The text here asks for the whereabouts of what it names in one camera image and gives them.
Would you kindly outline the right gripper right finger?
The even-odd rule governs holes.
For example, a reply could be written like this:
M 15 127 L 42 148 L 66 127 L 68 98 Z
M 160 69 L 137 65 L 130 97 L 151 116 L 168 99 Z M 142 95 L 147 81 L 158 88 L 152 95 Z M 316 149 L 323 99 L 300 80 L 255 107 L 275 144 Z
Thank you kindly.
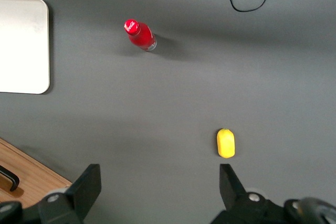
M 247 191 L 230 164 L 219 168 L 219 191 L 225 210 L 212 223 L 260 224 L 288 223 L 284 208 L 274 204 L 261 194 Z

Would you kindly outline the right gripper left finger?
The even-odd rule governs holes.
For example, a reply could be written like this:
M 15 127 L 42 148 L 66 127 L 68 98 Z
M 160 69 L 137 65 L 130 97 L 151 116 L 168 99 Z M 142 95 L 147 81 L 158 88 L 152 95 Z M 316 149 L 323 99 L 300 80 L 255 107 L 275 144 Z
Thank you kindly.
M 38 204 L 41 223 L 84 223 L 84 219 L 101 193 L 99 164 L 90 164 L 63 193 L 47 195 Z

